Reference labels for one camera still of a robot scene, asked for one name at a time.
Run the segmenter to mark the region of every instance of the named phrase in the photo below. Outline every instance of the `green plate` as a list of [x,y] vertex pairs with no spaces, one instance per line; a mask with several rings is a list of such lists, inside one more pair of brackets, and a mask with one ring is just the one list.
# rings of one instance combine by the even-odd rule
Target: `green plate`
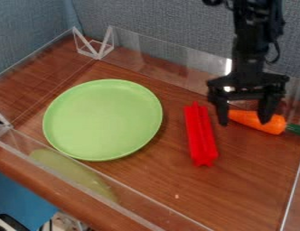
[[73,158],[108,161],[141,149],[162,122],[154,93],[125,80],[88,82],[66,91],[45,113],[45,137]]

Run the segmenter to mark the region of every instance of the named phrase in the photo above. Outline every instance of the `wooden surface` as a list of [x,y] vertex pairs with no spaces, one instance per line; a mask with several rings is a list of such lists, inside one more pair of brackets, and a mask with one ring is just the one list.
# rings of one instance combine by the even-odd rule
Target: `wooden surface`
[[[166,81],[178,82],[177,87],[102,61],[89,62],[76,54],[72,58],[70,46],[72,41],[59,43],[38,61],[25,66],[22,72],[0,79],[0,110],[14,120],[17,129],[46,143],[42,133],[45,110],[61,92],[94,79],[126,79],[142,84],[157,94],[164,106],[164,123],[154,140],[124,159],[86,164],[215,230],[279,230],[300,162],[300,137],[289,133],[264,134],[236,123],[221,127],[207,99],[180,88],[188,82],[190,86],[198,86],[201,79],[212,78],[207,73],[182,71],[180,66],[149,58],[144,62],[130,59],[137,69],[164,75]],[[66,68],[55,69],[55,64],[65,64]],[[220,152],[212,168],[196,168],[190,160],[182,109],[193,101],[211,108]],[[0,171],[94,228],[142,230],[100,201],[3,150]],[[118,193],[118,196],[124,197],[124,207],[138,208],[125,195]],[[145,213],[156,220],[154,210]],[[293,230],[300,230],[297,224],[293,223]]]

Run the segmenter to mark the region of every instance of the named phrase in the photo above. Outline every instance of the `carrot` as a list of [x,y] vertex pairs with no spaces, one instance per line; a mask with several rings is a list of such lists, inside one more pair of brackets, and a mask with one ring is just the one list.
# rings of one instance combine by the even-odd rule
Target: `carrot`
[[231,110],[231,120],[269,134],[281,134],[287,128],[287,121],[281,115],[273,115],[267,124],[261,124],[256,111]]

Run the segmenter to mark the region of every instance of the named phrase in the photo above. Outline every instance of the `red object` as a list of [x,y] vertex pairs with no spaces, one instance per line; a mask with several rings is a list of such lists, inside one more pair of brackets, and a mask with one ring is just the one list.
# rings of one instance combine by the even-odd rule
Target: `red object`
[[219,151],[208,109],[194,102],[192,106],[184,108],[184,112],[194,165],[212,166],[213,161],[219,158]]

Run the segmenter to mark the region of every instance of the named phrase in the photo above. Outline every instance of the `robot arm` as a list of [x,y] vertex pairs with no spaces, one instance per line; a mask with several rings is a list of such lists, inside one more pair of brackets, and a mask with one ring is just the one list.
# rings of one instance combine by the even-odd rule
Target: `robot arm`
[[264,72],[264,63],[273,43],[280,58],[279,37],[283,35],[281,0],[204,0],[207,5],[225,3],[233,10],[236,38],[232,48],[232,73],[208,81],[208,100],[217,107],[219,122],[229,123],[231,100],[259,100],[257,115],[265,124],[285,95],[289,78]]

